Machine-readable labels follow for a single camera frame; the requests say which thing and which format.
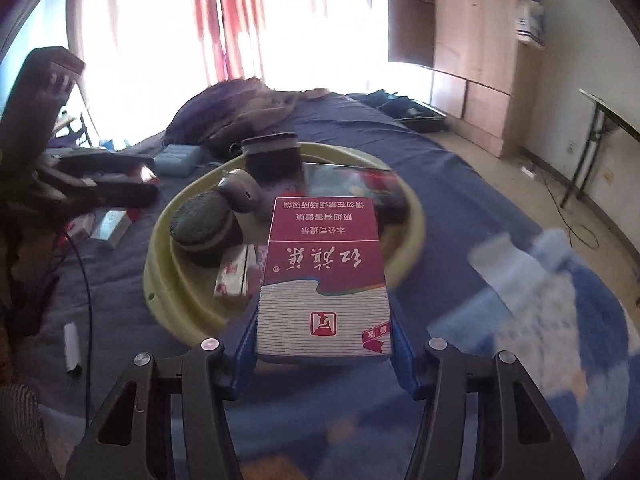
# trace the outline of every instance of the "cigarette pack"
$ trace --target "cigarette pack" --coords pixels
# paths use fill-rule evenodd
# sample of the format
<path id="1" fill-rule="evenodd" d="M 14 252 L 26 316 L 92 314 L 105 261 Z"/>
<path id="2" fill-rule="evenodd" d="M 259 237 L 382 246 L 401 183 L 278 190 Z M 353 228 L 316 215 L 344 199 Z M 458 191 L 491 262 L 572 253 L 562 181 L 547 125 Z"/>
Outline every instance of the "cigarette pack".
<path id="1" fill-rule="evenodd" d="M 247 245 L 231 247 L 222 256 L 214 296 L 244 296 L 246 294 L 246 257 L 250 247 L 253 249 L 252 246 Z"/>
<path id="2" fill-rule="evenodd" d="M 370 197 L 277 198 L 264 267 L 256 341 L 263 360 L 341 364 L 391 354 Z"/>

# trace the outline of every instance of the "tiled floor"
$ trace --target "tiled floor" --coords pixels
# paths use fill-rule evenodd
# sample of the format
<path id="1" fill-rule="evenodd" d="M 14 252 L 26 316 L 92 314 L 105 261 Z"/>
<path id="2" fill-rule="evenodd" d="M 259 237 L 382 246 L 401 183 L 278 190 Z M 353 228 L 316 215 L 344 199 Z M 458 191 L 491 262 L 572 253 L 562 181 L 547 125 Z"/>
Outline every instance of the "tiled floor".
<path id="1" fill-rule="evenodd" d="M 539 175 L 540 170 L 536 170 L 536 178 L 532 179 L 520 170 L 522 161 L 498 160 L 454 133 L 431 134 L 429 137 L 449 151 L 460 155 L 489 184 L 543 228 L 565 228 Z M 547 173 L 545 178 L 556 202 L 559 203 L 562 200 L 564 187 Z M 636 307 L 636 299 L 640 296 L 640 284 L 634 275 L 636 266 L 631 256 L 613 233 L 581 202 L 570 200 L 562 213 L 567 223 L 572 225 L 585 241 L 594 244 L 591 234 L 575 227 L 574 224 L 587 226 L 598 237 L 600 248 L 596 251 L 587 248 L 575 237 L 574 248 L 618 297 L 636 328 L 640 330 L 640 308 Z"/>

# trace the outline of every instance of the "bed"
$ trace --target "bed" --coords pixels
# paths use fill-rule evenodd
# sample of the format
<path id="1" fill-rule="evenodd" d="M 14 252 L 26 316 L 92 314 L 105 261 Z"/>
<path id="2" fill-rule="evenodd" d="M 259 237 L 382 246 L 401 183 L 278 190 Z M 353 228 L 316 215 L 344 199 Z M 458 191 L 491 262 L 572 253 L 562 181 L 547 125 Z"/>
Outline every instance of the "bed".
<path id="1" fill-rule="evenodd" d="M 470 298 L 487 294 L 487 283 L 468 263 L 474 247 L 508 233 L 515 247 L 531 251 L 542 232 L 457 155 L 344 96 L 300 102 L 288 118 L 264 132 L 278 131 L 370 153 L 417 193 L 426 215 L 426 242 L 418 263 L 394 293 L 423 326 L 436 326 Z M 146 145 L 156 150 L 161 140 Z M 91 241 L 81 247 L 94 300 L 94 409 L 139 352 L 165 357 L 186 351 L 149 313 L 141 276 L 155 219 L 178 191 L 206 171 L 199 168 L 188 179 L 163 179 L 159 203 L 143 212 L 116 250 Z M 550 318 L 548 305 L 538 302 L 486 336 L 462 334 L 454 343 L 466 342 L 465 351 L 485 356 L 508 349 L 502 346 L 533 348 L 536 371 L 527 370 L 545 384 L 541 389 L 586 477 L 595 480 L 610 471 L 640 428 L 640 338 L 618 300 L 577 256 L 562 259 L 551 275 L 549 290 L 563 298 L 562 316 L 554 310 Z M 63 365 L 63 325 L 70 321 L 85 342 L 86 297 L 72 258 L 64 263 L 40 333 L 22 341 L 16 355 L 21 379 L 36 391 L 49 434 L 57 435 L 66 450 L 80 438 L 84 423 L 84 378 L 69 377 Z M 572 356 L 560 370 L 572 371 L 570 381 L 556 378 L 556 352 Z M 393 479 L 404 477 L 422 409 L 423 403 L 400 389 L 385 362 L 255 374 L 227 414 L 248 477 L 265 465 L 281 473 L 296 469 L 300 478 Z M 474 410 L 471 398 L 470 436 Z M 175 433 L 180 433 L 178 420 Z M 177 460 L 183 460 L 179 439 L 174 446 Z M 466 438 L 460 478 L 470 478 L 473 449 Z"/>

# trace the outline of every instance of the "wooden wardrobe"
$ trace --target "wooden wardrobe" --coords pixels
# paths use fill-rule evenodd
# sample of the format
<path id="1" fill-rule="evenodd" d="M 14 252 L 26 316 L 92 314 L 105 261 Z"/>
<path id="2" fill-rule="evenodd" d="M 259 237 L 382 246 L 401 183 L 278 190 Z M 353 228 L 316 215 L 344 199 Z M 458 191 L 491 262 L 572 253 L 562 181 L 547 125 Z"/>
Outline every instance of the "wooden wardrobe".
<path id="1" fill-rule="evenodd" d="M 519 0 L 435 0 L 431 104 L 454 131 L 496 156 L 529 130 L 543 52 L 520 43 Z"/>

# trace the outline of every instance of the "black device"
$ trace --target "black device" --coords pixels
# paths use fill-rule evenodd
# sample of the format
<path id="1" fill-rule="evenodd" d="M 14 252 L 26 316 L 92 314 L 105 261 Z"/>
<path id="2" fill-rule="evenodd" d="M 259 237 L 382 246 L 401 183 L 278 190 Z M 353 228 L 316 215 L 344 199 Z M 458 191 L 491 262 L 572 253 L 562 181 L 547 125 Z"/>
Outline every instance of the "black device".
<path id="1" fill-rule="evenodd" d="M 511 352 L 463 354 L 418 330 L 390 296 L 399 384 L 426 399 L 406 480 L 455 480 L 466 394 L 479 395 L 475 480 L 584 480 L 571 444 Z M 224 400 L 236 400 L 256 363 L 257 298 L 220 338 L 184 355 L 135 357 L 100 407 L 66 468 L 66 480 L 172 479 L 171 394 L 182 395 L 191 480 L 241 480 Z"/>
<path id="2" fill-rule="evenodd" d="M 5 215 L 62 226 L 99 206 L 146 207 L 158 197 L 154 184 L 127 176 L 142 165 L 152 168 L 149 156 L 100 149 L 45 152 L 83 70 L 84 62 L 61 46 L 36 48 L 24 60 L 0 120 Z"/>

